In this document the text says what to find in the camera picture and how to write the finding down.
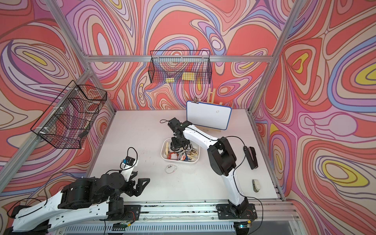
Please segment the white orange strap watch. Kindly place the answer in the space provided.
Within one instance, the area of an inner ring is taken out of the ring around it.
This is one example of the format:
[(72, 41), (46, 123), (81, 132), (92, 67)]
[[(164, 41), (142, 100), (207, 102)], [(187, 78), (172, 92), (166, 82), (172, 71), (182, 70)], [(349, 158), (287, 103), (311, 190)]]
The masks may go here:
[(187, 153), (185, 151), (180, 152), (178, 155), (178, 161), (188, 161), (189, 157), (187, 156)]

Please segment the cream strap gold watch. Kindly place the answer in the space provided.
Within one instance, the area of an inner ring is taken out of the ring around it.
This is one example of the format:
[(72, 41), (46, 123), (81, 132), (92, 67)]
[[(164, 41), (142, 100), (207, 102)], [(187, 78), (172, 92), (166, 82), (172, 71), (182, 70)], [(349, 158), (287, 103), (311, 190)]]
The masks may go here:
[(187, 156), (188, 156), (189, 161), (195, 162), (197, 160), (197, 157), (198, 157), (197, 150), (194, 149), (194, 148), (188, 150), (187, 151)]

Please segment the white pink strap watch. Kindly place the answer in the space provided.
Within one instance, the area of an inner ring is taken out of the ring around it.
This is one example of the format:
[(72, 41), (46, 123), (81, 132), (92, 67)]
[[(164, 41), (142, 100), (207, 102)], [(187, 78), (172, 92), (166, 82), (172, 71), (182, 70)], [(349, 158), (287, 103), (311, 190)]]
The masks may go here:
[(177, 166), (174, 164), (170, 164), (165, 168), (165, 173), (172, 174), (177, 170)]

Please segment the red translucent watch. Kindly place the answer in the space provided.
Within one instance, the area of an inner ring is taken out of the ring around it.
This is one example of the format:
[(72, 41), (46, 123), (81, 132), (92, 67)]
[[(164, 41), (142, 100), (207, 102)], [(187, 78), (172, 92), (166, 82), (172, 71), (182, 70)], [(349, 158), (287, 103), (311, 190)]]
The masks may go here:
[(179, 154), (177, 152), (170, 152), (167, 156), (168, 160), (178, 160)]

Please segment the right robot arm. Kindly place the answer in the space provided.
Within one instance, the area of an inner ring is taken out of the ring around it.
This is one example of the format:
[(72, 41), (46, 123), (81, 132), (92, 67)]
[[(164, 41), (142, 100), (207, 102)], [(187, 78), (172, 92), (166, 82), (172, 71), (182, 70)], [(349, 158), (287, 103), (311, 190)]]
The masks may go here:
[(189, 121), (180, 122), (177, 118), (167, 121), (173, 132), (172, 147), (187, 148), (191, 142), (207, 150), (211, 169), (221, 176), (229, 194), (229, 212), (239, 218), (247, 209), (249, 201), (242, 194), (236, 176), (237, 157), (227, 138), (213, 137), (198, 129)]

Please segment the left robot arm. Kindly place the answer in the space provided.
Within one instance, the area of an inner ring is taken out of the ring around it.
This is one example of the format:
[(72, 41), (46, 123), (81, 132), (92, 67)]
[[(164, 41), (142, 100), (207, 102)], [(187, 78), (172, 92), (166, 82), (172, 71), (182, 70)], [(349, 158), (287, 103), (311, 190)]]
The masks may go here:
[(139, 219), (139, 206), (125, 205), (122, 194), (140, 196), (150, 183), (148, 178), (134, 181), (119, 172), (100, 178), (79, 178), (52, 197), (34, 206), (17, 205), (10, 218), (13, 224), (5, 235), (46, 235), (60, 228), (87, 221), (125, 221)]

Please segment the white plastic storage box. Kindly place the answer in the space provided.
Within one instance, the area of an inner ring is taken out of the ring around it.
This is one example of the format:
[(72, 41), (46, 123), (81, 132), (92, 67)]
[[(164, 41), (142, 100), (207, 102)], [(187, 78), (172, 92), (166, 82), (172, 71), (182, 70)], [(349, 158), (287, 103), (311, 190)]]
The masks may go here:
[[(198, 157), (197, 157), (197, 160), (195, 161), (195, 162), (191, 162), (191, 161), (178, 161), (178, 160), (168, 160), (167, 158), (166, 158), (166, 156), (165, 156), (165, 143), (166, 142), (169, 142), (169, 152), (177, 152), (178, 154), (180, 154), (180, 152), (182, 152), (182, 151), (185, 151), (185, 152), (187, 152), (188, 150), (190, 150), (190, 149), (192, 149), (192, 148), (194, 148), (194, 149), (196, 149), (197, 150), (197, 153), (198, 153)], [(165, 141), (164, 141), (164, 143), (162, 144), (162, 148), (161, 148), (161, 158), (163, 159), (163, 160), (165, 160), (165, 161), (167, 161), (167, 162), (171, 162), (171, 163), (177, 163), (177, 164), (185, 164), (185, 165), (193, 165), (193, 164), (195, 164), (195, 163), (197, 163), (198, 162), (198, 160), (199, 160), (199, 158), (200, 158), (200, 147), (196, 144), (196, 143), (194, 143), (194, 142), (191, 142), (189, 145), (188, 145), (188, 147), (186, 148), (186, 149), (183, 149), (183, 148), (181, 148), (181, 149), (178, 149), (178, 150), (172, 150), (171, 148), (170, 148), (170, 144), (171, 144), (171, 139), (166, 139)]]

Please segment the wooden easel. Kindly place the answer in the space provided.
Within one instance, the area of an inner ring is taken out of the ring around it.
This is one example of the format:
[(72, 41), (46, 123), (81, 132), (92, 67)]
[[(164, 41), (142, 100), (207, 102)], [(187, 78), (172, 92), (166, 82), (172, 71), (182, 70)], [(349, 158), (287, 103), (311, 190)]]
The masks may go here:
[[(202, 99), (198, 99), (198, 98), (194, 98), (194, 100), (192, 102), (196, 102), (196, 103), (199, 103), (199, 102), (202, 102), (202, 103), (208, 103), (208, 104), (215, 104), (214, 102), (214, 98), (215, 98), (215, 91), (216, 89), (211, 89), (209, 88), (208, 89), (208, 93), (207, 93), (207, 98), (206, 100), (202, 100)], [(214, 128), (208, 128), (208, 127), (203, 127), (203, 126), (200, 126), (202, 129), (213, 129), (217, 132), (221, 132), (223, 130), (219, 130), (219, 129), (214, 129)]]

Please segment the yellow sticky note small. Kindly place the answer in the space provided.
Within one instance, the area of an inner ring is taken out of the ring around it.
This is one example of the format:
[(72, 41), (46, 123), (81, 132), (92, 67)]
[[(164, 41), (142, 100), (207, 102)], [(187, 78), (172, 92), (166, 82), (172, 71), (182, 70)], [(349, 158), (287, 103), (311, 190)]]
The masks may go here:
[(174, 78), (166, 78), (166, 79), (165, 79), (165, 82), (166, 82), (166, 83), (174, 83), (174, 82), (175, 82), (175, 79), (174, 79)]

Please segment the yellow sticky note large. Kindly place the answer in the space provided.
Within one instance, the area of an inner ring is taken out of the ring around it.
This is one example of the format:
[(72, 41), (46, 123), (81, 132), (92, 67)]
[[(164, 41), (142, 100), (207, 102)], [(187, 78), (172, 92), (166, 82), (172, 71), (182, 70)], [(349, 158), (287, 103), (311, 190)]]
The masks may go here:
[(183, 72), (182, 80), (184, 80), (184, 81), (195, 81), (195, 73), (194, 72)]

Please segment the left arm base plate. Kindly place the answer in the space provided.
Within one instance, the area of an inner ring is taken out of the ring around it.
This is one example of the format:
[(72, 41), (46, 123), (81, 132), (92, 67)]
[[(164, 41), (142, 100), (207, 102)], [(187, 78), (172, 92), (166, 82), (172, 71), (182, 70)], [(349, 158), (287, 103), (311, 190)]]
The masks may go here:
[(111, 204), (106, 221), (137, 221), (140, 217), (141, 205)]

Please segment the small whiteboard blue frame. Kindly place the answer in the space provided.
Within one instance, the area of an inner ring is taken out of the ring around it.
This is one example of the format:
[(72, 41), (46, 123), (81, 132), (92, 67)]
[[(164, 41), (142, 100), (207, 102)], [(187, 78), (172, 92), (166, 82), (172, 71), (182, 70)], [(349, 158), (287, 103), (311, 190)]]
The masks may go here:
[(216, 104), (187, 102), (187, 120), (194, 125), (226, 130), (232, 108)]

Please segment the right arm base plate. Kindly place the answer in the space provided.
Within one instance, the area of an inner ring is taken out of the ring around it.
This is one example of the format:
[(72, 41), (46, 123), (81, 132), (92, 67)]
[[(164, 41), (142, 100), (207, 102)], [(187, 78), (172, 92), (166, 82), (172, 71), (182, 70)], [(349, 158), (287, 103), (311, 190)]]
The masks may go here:
[(247, 204), (241, 206), (240, 208), (234, 205), (227, 204), (217, 204), (216, 205), (217, 215), (219, 220), (241, 220), (246, 219), (253, 221), (258, 218), (258, 214), (255, 209), (254, 204)]

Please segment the aluminium rail front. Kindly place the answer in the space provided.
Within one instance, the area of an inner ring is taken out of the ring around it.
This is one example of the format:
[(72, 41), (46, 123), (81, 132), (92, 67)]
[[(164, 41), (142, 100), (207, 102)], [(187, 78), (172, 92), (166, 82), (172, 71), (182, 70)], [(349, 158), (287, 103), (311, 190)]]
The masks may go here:
[(89, 221), (58, 229), (56, 235), (306, 235), (292, 203), (251, 200), (258, 218), (250, 221), (219, 220), (217, 204), (225, 201), (135, 202), (141, 205), (139, 220)]

